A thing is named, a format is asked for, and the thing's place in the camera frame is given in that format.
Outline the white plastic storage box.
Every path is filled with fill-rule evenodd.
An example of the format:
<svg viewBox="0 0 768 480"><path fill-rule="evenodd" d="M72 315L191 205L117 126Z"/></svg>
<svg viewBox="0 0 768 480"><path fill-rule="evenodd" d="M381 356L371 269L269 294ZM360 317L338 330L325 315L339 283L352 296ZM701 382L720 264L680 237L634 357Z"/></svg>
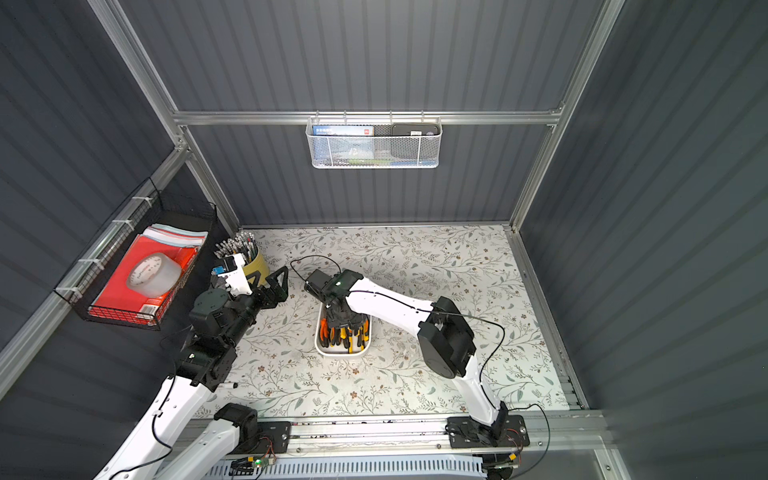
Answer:
<svg viewBox="0 0 768 480"><path fill-rule="evenodd" d="M328 358L355 359L365 355L372 340L372 320L363 316L358 329L332 327L326 307L320 307L315 329L314 346L321 356Z"/></svg>

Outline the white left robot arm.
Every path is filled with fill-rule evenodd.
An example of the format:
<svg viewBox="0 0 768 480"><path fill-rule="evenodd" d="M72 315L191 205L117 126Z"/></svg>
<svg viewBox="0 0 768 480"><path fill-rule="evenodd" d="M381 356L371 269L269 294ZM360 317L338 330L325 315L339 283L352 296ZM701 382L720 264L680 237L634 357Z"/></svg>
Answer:
<svg viewBox="0 0 768 480"><path fill-rule="evenodd" d="M228 404L204 432L173 460L168 457L193 414L228 377L237 345L262 310L288 298L288 268L266 277L250 294L224 288L200 294L189 314L190 337L173 358L167 376L145 414L97 473L98 479L201 479L225 455L257 446L257 412Z"/></svg>

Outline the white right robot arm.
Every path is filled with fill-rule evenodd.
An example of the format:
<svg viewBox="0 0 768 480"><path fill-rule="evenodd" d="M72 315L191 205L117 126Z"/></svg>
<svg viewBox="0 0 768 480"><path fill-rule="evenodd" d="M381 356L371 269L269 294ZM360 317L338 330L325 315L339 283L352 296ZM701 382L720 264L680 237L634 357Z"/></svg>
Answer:
<svg viewBox="0 0 768 480"><path fill-rule="evenodd" d="M484 446L499 443L509 409L483 378L474 331L452 300L408 297L348 269L334 276L317 269L304 287L325 307L331 329L359 330L373 317L415 337L425 365L451 380L461 394L470 420L469 438Z"/></svg>

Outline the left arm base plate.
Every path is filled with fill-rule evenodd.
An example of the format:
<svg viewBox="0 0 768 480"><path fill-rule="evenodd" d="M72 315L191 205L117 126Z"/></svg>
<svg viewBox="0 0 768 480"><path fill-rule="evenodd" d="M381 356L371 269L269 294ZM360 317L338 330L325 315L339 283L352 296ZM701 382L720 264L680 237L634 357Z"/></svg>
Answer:
<svg viewBox="0 0 768 480"><path fill-rule="evenodd" d="M239 427L239 442L231 454L284 454L288 450L292 423L256 421Z"/></svg>

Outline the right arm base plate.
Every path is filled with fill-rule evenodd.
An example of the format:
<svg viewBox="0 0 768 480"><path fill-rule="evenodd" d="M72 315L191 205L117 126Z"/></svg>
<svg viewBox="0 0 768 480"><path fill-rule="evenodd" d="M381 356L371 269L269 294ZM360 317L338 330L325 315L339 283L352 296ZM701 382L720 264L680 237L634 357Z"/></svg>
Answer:
<svg viewBox="0 0 768 480"><path fill-rule="evenodd" d="M451 417L445 431L454 449L507 448L520 449L530 445L525 421L521 415L503 418L502 423L486 426L469 416Z"/></svg>

